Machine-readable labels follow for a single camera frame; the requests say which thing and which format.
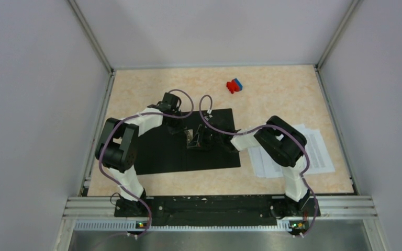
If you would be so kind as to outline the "teal and black file folder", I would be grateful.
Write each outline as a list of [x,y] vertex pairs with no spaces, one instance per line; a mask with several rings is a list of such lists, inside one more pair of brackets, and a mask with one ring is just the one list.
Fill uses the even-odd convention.
[[184,131],[171,134],[166,125],[139,136],[134,168],[138,175],[188,172],[240,167],[239,152],[231,144],[235,132],[231,108],[211,112],[209,123],[226,134],[212,130],[195,111],[183,122],[194,138],[187,141]]

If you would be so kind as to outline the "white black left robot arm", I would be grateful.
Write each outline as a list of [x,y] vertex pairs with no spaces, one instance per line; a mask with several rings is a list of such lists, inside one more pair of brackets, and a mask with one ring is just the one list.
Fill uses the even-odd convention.
[[107,177],[120,187],[119,207],[126,208],[134,216],[146,212],[146,191],[139,183],[134,163],[138,153],[140,136],[166,126],[170,134],[186,129],[180,110],[182,101],[174,91],[164,93],[160,102],[122,120],[106,120],[100,135],[95,157],[100,171],[109,170]]

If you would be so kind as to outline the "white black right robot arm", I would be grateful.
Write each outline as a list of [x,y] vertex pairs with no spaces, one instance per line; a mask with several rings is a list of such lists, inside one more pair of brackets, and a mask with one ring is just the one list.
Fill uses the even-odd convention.
[[278,116],[271,116],[265,125],[246,131],[228,126],[218,116],[204,114],[202,120],[187,141],[189,150],[208,151],[221,146],[228,152],[237,153],[260,147],[282,168],[287,211],[301,215],[307,209],[310,190],[302,176],[307,139],[302,133]]

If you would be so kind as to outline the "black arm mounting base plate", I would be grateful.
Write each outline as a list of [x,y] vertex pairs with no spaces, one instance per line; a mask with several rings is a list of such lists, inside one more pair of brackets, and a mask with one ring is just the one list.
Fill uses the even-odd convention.
[[310,196],[300,210],[287,205],[283,195],[154,196],[145,198],[141,211],[121,208],[118,200],[115,217],[150,216],[152,226],[270,226],[289,217],[311,220],[321,215]]

